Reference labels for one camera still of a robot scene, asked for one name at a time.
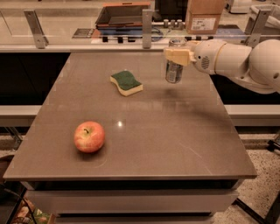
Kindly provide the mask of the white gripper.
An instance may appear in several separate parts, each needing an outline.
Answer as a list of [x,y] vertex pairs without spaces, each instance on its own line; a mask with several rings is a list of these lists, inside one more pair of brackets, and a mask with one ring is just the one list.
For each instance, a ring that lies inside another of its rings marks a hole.
[[240,77],[249,70],[249,55],[252,51],[249,46],[211,39],[202,42],[190,40],[186,42],[186,47],[188,49],[167,47],[164,49],[164,56],[181,66],[188,66],[193,62],[203,73],[228,78]]

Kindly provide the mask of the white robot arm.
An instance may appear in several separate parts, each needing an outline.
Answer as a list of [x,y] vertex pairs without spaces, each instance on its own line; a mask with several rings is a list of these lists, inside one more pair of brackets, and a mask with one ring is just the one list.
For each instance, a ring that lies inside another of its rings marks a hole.
[[164,49],[167,60],[218,74],[258,94],[280,93],[280,41],[269,39],[255,47],[222,40],[189,41],[186,46]]

